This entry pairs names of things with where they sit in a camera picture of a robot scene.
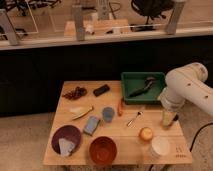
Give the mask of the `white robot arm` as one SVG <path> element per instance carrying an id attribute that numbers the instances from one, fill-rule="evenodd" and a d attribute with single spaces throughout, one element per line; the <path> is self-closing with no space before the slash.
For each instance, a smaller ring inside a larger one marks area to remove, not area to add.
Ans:
<path id="1" fill-rule="evenodd" d="M 178 111 L 188 100 L 213 116 L 213 88 L 207 86 L 208 70 L 198 62 L 169 71 L 166 87 L 158 96 L 164 110 L 162 125 L 170 126 Z"/>

